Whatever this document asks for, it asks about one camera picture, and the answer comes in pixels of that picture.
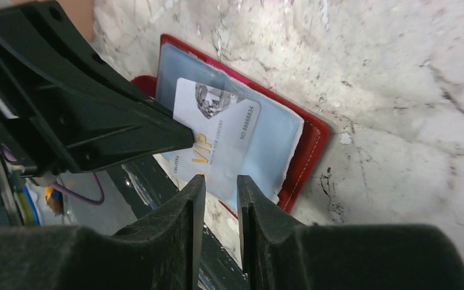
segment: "white vip card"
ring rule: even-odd
[[[173,153],[170,172],[185,181],[203,174],[208,192],[230,198],[259,112],[257,102],[178,79],[173,119],[193,130],[195,143]]]

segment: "cable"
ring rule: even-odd
[[[10,149],[8,149],[8,147],[6,147],[6,145],[2,144],[2,154],[4,155],[4,159],[6,159],[6,162],[8,163],[15,163],[17,162],[17,158],[15,158],[15,156],[13,156],[12,152],[10,151]]]
[[[4,145],[4,144],[2,144],[2,154],[4,155],[4,159],[6,160],[6,162],[11,163],[11,164],[15,164],[17,162],[17,158],[15,158],[15,156],[12,154],[10,149],[8,149],[6,147],[6,145]],[[73,198],[76,198],[76,199],[78,199],[80,201],[83,201],[83,202],[85,202],[87,204],[101,205],[102,203],[104,203],[104,200],[105,200],[104,190],[102,189],[102,185],[100,184],[100,180],[98,180],[97,174],[95,174],[95,173],[92,173],[92,174],[93,174],[93,179],[95,180],[95,183],[97,184],[98,192],[100,193],[100,199],[98,201],[96,201],[94,199],[87,198],[86,196],[82,196],[82,195],[78,194],[77,192],[73,192],[72,190],[62,186],[61,184],[59,184],[57,182],[51,184],[51,186],[55,190],[57,190],[58,192],[61,192],[64,195],[70,195]]]
[[[70,195],[72,196],[73,198],[76,198],[80,201],[84,201],[88,204],[93,204],[93,205],[100,205],[104,202],[105,200],[105,196],[104,196],[104,190],[102,189],[102,185],[100,184],[100,181],[98,180],[98,177],[95,173],[92,173],[93,175],[93,178],[95,180],[95,183],[97,184],[97,187],[98,187],[98,191],[100,192],[100,199],[98,201],[94,200],[94,199],[89,199],[87,198],[86,196],[82,196],[76,192],[73,192],[72,190],[62,186],[61,184],[55,182],[53,184],[51,184],[51,186],[57,190],[58,192],[61,192],[63,193],[64,195]]]

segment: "red wallet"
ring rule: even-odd
[[[229,68],[223,63],[218,62],[217,60],[204,54],[196,48],[191,47],[189,44],[184,43],[171,35],[163,34],[161,35],[161,47],[166,43],[171,44],[186,52],[187,54],[192,55],[199,60],[224,71],[230,77],[244,83],[251,89],[267,96],[268,98],[281,103],[303,118],[303,133],[301,134],[300,141],[298,142],[294,156],[289,163],[289,170],[287,171],[287,176],[282,185],[282,190],[278,195],[278,206],[281,207],[284,211],[290,213],[294,203],[296,202],[296,199],[303,189],[305,182],[310,177],[312,169],[319,160],[319,157],[322,155],[326,143],[328,142],[330,137],[330,128],[328,125],[322,120],[318,119],[316,116],[305,111],[303,108],[298,107],[289,100],[264,88],[257,82],[245,77],[244,75]],[[157,79],[152,76],[139,76],[133,79],[132,83],[140,88],[145,94],[154,97],[156,81]]]

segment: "white stitching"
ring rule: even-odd
[[[314,128],[314,130],[319,133],[319,136],[317,137],[317,140],[315,140],[314,148],[312,148],[312,152],[311,152],[311,154],[309,156],[309,159],[307,160],[307,163],[305,163],[305,166],[303,167],[303,170],[301,171],[300,177],[298,177],[298,180],[296,180],[296,184],[294,185],[294,188],[292,189],[292,192],[291,192],[291,195],[289,196],[289,199],[287,200],[287,202],[283,206],[284,210],[287,208],[287,205],[289,204],[289,201],[291,201],[292,196],[294,195],[294,192],[296,191],[296,187],[298,187],[298,184],[300,183],[301,177],[303,176],[303,172],[305,172],[305,169],[307,169],[307,166],[309,165],[309,162],[311,161],[311,159],[312,159],[312,157],[314,155],[315,148],[317,147],[317,144],[319,143],[319,140],[321,140],[321,131],[318,130],[310,122],[305,121],[305,123],[311,125]]]

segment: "screw hole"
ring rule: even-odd
[[[100,56],[99,56],[98,54],[96,54],[96,53],[92,54],[92,55],[91,55],[91,58],[92,58],[95,62],[97,62],[97,63],[99,63],[99,64],[101,64],[101,65],[105,65],[105,64],[106,64],[106,62],[105,62],[104,60],[102,60],[102,59],[100,58]]]
[[[56,8],[54,7],[49,8],[49,13],[51,13],[51,16],[54,18],[54,20],[57,20],[57,21],[63,20],[61,13],[59,13],[59,11],[57,11]]]

